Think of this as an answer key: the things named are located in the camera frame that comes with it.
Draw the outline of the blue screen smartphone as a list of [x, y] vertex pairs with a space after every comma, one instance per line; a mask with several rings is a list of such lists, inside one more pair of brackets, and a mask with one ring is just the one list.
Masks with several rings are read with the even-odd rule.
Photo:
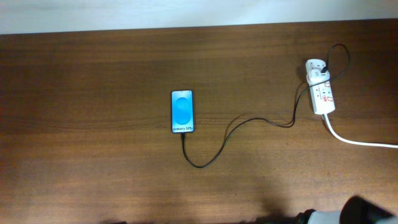
[[176, 90], [171, 92], [172, 132], [192, 133], [195, 130], [193, 92]]

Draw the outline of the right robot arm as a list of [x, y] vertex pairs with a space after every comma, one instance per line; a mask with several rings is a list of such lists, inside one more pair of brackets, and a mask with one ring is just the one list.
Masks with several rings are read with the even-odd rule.
[[306, 210], [299, 213], [294, 224], [397, 224], [397, 215], [365, 200], [351, 197], [341, 210], [321, 212]]

